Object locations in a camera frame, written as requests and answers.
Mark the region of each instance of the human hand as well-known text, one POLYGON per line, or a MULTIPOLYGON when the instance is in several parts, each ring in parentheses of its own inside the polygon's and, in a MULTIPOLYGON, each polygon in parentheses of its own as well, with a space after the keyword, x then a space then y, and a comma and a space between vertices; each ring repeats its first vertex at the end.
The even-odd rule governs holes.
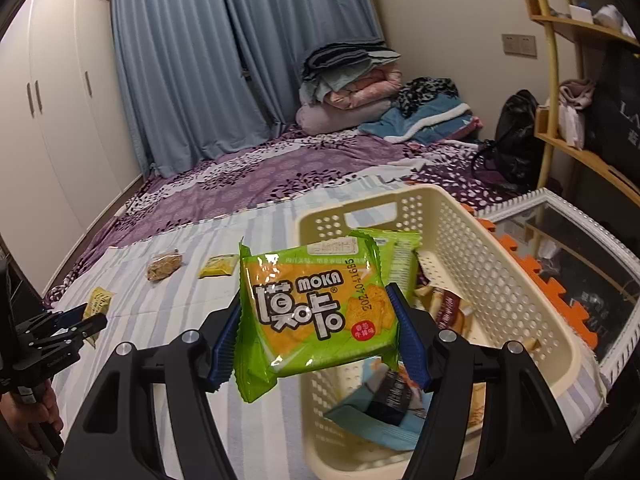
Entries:
POLYGON ((4 394, 0 397, 0 412, 2 412, 9 429, 21 444, 31 449, 38 449, 39 445, 29 431, 29 424, 48 422, 57 432, 62 431, 64 427, 51 381, 47 380, 45 387, 41 402, 35 404, 16 402, 11 394, 4 394))

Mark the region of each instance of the black shopping bag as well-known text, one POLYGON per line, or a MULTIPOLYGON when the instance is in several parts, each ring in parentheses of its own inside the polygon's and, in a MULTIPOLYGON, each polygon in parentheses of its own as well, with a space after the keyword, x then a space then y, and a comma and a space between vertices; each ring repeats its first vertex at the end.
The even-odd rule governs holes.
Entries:
POLYGON ((640 186, 640 59, 611 43, 585 111, 585 148, 640 186))

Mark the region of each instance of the plastic laundry basket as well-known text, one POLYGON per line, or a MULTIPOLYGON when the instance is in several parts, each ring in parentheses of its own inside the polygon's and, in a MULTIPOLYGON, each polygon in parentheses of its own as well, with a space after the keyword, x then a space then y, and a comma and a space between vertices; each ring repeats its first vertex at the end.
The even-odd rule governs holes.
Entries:
MULTIPOLYGON (((392 218, 375 227, 422 233, 418 259, 431 284, 445 286, 475 306, 471 342, 500 347, 511 339, 535 337, 541 347, 532 357, 554 396, 576 380, 580 350, 575 335, 498 241, 439 186, 411 186, 310 212, 298 220, 299 242, 345 236, 357 227, 347 218, 372 208, 384 209, 392 218)), ((378 446, 324 418, 360 385, 361 376, 362 362, 301 376, 305 459, 321 480, 397 480, 411 457, 411 452, 378 446)), ((480 428, 467 431, 458 477, 473 471, 480 428)))

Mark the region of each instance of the pillow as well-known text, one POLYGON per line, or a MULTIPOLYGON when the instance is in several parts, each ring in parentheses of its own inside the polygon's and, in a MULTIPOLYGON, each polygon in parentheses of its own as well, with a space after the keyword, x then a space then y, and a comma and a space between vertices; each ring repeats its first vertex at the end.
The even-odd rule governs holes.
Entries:
POLYGON ((302 105, 296 114, 296 122, 307 135, 330 134, 377 121, 389 108, 391 99, 382 99, 351 110, 340 110, 326 103, 302 105))

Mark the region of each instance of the striped bed sheet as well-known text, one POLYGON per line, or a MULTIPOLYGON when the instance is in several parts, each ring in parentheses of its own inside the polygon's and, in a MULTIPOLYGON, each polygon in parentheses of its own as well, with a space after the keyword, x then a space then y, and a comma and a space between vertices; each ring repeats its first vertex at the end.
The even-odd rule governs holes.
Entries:
MULTIPOLYGON (((226 308, 238 290, 233 276, 198 279, 206 259, 238 252, 241 238, 254 254, 298 245, 296 219, 319 207, 401 189, 402 182, 385 183, 363 176, 342 186, 325 187, 296 199, 260 209, 196 222, 123 248, 109 248, 98 262, 69 287, 58 307, 68 310, 86 302, 96 286, 114 292, 109 324, 96 349, 84 345, 81 361, 58 374, 54 389, 68 432, 102 366, 114 347, 130 341, 137 348, 168 343, 189 328, 197 328, 213 310, 226 308), (148 261, 158 253, 178 249, 184 265, 167 280, 146 280, 148 261)), ((384 221, 385 212, 354 214, 358 224, 384 221)), ((156 386, 158 435, 166 473, 182 474, 171 432, 163 386, 156 386)), ((207 394, 229 460, 239 479, 306 480, 315 478, 304 461, 300 420, 300 380, 290 377, 252 404, 242 402, 233 378, 215 394, 207 394)), ((604 406, 602 384, 593 357, 585 354, 577 381, 558 400, 567 424, 579 435, 604 406)))

